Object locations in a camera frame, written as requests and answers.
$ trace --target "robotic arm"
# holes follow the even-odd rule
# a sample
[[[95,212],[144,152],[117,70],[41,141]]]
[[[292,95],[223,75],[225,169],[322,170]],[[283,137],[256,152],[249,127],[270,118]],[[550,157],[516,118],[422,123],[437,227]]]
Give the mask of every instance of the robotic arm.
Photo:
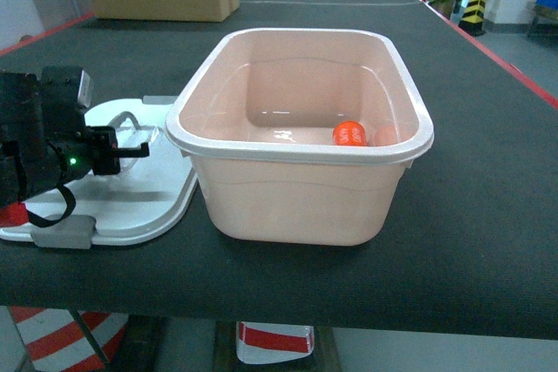
[[[34,74],[0,71],[0,210],[77,179],[120,172],[120,158],[149,155],[118,148],[112,126],[85,125],[92,81],[80,67]]]

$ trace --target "white object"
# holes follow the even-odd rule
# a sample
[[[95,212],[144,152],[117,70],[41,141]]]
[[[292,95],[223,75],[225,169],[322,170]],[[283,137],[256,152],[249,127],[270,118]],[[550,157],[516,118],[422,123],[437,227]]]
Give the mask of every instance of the white object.
[[[244,363],[264,365],[294,361],[311,355],[314,350],[314,328],[266,324],[236,323],[236,355]]]
[[[134,147],[147,141],[150,156],[122,159],[122,172],[94,176],[69,183],[76,197],[73,214],[90,215],[97,221],[92,244],[126,246],[151,240],[168,231],[182,217],[192,197],[196,177],[189,158],[183,158],[165,137],[162,127],[172,105],[144,105],[141,99],[119,99],[95,106],[85,115],[88,125],[107,125],[122,112],[131,112],[142,129],[130,125],[117,130],[119,146]],[[46,217],[61,214],[64,199],[58,191],[43,193],[25,204]],[[0,228],[0,238],[32,241],[38,230],[32,224]]]
[[[370,146],[333,145],[333,128],[351,119]],[[341,246],[378,233],[399,178],[433,142],[395,47],[360,30],[230,34],[182,91],[166,127],[192,155],[221,231]]]

